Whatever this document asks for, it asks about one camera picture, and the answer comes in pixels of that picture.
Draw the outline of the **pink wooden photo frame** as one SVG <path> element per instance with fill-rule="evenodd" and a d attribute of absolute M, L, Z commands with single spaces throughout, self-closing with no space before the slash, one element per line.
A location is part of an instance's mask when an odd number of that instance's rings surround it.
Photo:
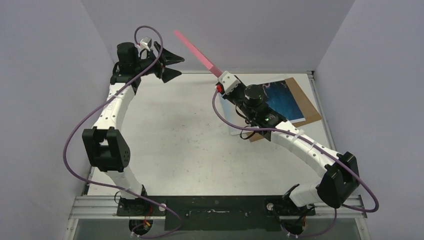
<path fill-rule="evenodd" d="M 212 63 L 196 46 L 188 40 L 179 30 L 175 30 L 174 35 L 185 45 L 185 47 L 212 73 L 215 77 L 219 78 L 223 72 Z"/>

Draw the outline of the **sea landscape photo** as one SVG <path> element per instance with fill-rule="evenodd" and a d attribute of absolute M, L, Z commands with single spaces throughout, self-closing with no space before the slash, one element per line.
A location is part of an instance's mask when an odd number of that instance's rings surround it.
<path fill-rule="evenodd" d="M 238 84 L 221 100 L 234 106 L 247 128 L 274 128 L 280 122 L 299 123 L 306 119 L 286 80 L 260 84 Z"/>

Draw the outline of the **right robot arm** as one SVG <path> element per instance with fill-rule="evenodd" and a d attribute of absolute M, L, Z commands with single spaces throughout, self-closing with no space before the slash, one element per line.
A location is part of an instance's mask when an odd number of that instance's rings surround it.
<path fill-rule="evenodd" d="M 344 206 L 359 186 L 359 170 L 353 154 L 341 154 L 307 136 L 269 106 L 259 86 L 240 83 L 225 92 L 219 83 L 216 88 L 217 95 L 233 104 L 242 115 L 248 130 L 287 149 L 319 176 L 316 182 L 296 183 L 283 195 L 282 207 L 286 213 L 294 215 L 302 207 L 317 203 L 334 209 Z"/>

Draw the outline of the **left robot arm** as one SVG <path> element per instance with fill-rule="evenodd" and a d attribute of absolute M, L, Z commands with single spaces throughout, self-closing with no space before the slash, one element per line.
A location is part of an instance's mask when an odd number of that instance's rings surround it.
<path fill-rule="evenodd" d="M 184 62 L 184 58 L 164 48 L 158 42 L 148 41 L 135 45 L 123 42 L 117 45 L 115 63 L 109 84 L 107 105 L 102 108 L 92 128 L 84 129 L 82 140 L 92 167 L 105 173 L 120 187 L 118 216 L 141 216 L 152 210 L 145 198 L 147 191 L 129 167 L 130 147 L 120 129 L 129 104 L 135 97 L 141 77 L 154 74 L 163 83 L 180 76 L 169 65 Z"/>

